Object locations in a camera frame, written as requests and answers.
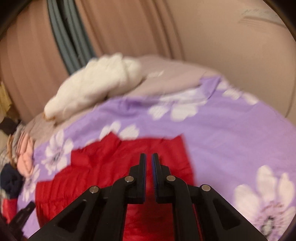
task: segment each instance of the wall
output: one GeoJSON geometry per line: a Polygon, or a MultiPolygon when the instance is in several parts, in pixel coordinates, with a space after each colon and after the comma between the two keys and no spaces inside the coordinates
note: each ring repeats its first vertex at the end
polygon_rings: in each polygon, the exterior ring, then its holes
{"type": "Polygon", "coordinates": [[[167,0],[167,4],[186,60],[219,70],[236,86],[283,115],[288,113],[296,44],[286,27],[243,18],[244,9],[270,10],[262,0],[167,0]]]}

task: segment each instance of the white fluffy blanket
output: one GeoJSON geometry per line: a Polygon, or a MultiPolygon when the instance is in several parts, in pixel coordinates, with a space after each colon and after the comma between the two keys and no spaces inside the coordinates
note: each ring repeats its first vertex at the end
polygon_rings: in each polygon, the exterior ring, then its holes
{"type": "Polygon", "coordinates": [[[141,64],[134,58],[117,53],[92,59],[62,83],[44,108],[45,118],[64,121],[106,97],[125,94],[142,77],[141,64]]]}

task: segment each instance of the red fabric piece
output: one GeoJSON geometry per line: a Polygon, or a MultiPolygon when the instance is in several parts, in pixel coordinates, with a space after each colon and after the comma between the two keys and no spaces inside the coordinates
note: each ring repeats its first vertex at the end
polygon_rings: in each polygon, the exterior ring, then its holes
{"type": "Polygon", "coordinates": [[[168,139],[121,141],[110,133],[100,142],[74,150],[71,164],[52,181],[37,183],[36,212],[40,226],[51,220],[90,186],[111,186],[128,175],[139,163],[140,153],[147,155],[146,201],[128,205],[123,240],[174,240],[171,204],[157,204],[154,197],[151,155],[158,153],[162,165],[173,175],[193,185],[193,174],[181,136],[168,139]]]}
{"type": "Polygon", "coordinates": [[[2,209],[3,209],[3,213],[2,213],[3,217],[6,218],[7,223],[10,223],[10,221],[17,214],[17,198],[3,199],[2,209]]]}

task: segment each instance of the wrinkled red fabric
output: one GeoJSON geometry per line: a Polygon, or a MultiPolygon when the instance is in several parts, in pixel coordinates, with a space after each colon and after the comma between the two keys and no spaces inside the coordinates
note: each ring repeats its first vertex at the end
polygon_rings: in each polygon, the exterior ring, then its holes
{"type": "Polygon", "coordinates": [[[51,220],[90,186],[111,186],[128,175],[139,163],[140,153],[147,155],[146,201],[128,205],[123,240],[174,240],[172,207],[157,204],[154,197],[151,155],[158,153],[162,165],[193,185],[193,174],[181,136],[174,139],[137,139],[121,141],[113,133],[101,141],[74,150],[71,164],[52,181],[37,183],[36,212],[40,226],[51,220]]]}
{"type": "Polygon", "coordinates": [[[2,213],[3,217],[5,217],[7,223],[10,223],[10,221],[17,214],[17,198],[3,199],[2,209],[3,209],[3,213],[2,213]]]}

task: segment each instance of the metal pin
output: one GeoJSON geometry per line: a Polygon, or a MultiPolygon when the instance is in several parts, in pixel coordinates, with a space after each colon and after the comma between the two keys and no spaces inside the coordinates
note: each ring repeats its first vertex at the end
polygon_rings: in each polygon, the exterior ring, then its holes
{"type": "Polygon", "coordinates": [[[126,176],[125,179],[124,179],[126,182],[130,183],[134,180],[134,177],[132,176],[126,176]]]}
{"type": "Polygon", "coordinates": [[[176,177],[173,175],[169,175],[169,176],[167,176],[167,180],[170,182],[173,182],[174,180],[176,180],[176,177]]]}
{"type": "Polygon", "coordinates": [[[208,192],[209,190],[211,190],[211,187],[209,185],[202,185],[202,190],[208,192]]]}
{"type": "Polygon", "coordinates": [[[98,188],[97,186],[92,186],[92,187],[90,187],[89,191],[90,191],[91,193],[96,193],[96,192],[99,191],[99,188],[98,188]]]}

